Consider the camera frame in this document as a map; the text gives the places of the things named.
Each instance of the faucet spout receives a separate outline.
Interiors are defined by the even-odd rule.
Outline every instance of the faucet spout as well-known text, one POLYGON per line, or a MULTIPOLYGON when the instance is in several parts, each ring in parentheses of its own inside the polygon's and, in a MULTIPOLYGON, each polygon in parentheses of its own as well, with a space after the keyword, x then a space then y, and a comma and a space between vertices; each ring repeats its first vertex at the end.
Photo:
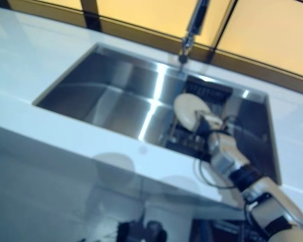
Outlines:
POLYGON ((209 0, 198 0, 193 15, 186 29, 186 35, 182 38, 182 46, 179 52, 178 60, 181 63, 180 70, 187 63, 188 55, 194 45, 195 35, 200 35, 203 21, 207 12, 209 0))

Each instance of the sink basin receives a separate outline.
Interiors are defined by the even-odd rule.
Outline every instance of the sink basin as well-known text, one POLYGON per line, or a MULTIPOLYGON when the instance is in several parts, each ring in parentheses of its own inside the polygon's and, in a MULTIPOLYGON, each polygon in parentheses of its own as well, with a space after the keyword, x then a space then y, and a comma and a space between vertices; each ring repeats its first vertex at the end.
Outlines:
POLYGON ((268 98, 197 73, 136 54, 96 45, 34 104, 87 123, 194 157, 205 155, 175 119, 173 103, 182 92, 202 98, 228 118, 238 148, 263 173, 280 183, 268 98))

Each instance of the white countertop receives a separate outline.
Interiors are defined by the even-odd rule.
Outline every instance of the white countertop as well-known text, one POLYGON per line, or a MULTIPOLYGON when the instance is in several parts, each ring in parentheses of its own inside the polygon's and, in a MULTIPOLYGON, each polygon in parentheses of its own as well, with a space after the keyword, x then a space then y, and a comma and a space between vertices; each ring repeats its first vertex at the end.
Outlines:
MULTIPOLYGON (((120 153, 132 160, 136 173, 237 206, 238 201, 229 191, 218 191, 201 181, 194 171, 195 162, 189 156, 32 105, 97 42, 177 65, 176 56, 157 49, 0 9, 0 127, 89 158, 120 153)), ((190 61, 187 66, 206 76, 268 93, 283 183, 281 187, 303 210, 303 95, 195 61, 190 61)), ((129 169, 121 163, 112 165, 129 169)))

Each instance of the black cable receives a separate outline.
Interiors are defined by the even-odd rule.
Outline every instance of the black cable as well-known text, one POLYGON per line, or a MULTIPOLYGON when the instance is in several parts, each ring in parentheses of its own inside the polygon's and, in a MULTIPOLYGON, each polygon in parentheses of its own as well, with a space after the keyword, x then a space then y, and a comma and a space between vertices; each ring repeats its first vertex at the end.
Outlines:
POLYGON ((218 188, 218 189, 234 189, 236 188, 236 186, 228 186, 228 187, 222 187, 222 186, 218 186, 218 185, 215 185, 213 183, 211 183, 203 174, 203 170, 202 170, 202 160, 199 159, 199 163, 198 163, 198 169, 199 169, 199 172, 200 172, 200 175, 202 177, 202 179, 204 180, 204 182, 206 184, 208 184, 209 186, 212 186, 212 187, 215 187, 215 188, 218 188))
POLYGON ((250 215, 249 215, 249 212, 247 210, 247 203, 245 202, 244 203, 244 206, 243 206, 243 213, 244 213, 244 217, 247 221, 247 223, 252 227, 252 228, 255 228, 251 218, 250 218, 250 215))

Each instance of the cable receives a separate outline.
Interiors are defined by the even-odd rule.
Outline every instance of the cable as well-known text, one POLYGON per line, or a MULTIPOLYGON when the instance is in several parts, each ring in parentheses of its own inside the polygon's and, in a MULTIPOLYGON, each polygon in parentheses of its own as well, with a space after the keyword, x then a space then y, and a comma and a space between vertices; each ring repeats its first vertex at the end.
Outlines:
POLYGON ((212 187, 215 187, 215 188, 218 188, 218 189, 234 189, 236 188, 236 186, 228 186, 228 187, 222 187, 222 186, 218 186, 218 185, 215 185, 213 183, 211 183, 203 174, 203 170, 202 170, 202 160, 199 159, 199 163, 198 163, 198 169, 199 169, 199 172, 200 172, 200 175, 202 177, 202 179, 204 180, 204 182, 206 184, 208 184, 209 186, 212 186, 212 187))

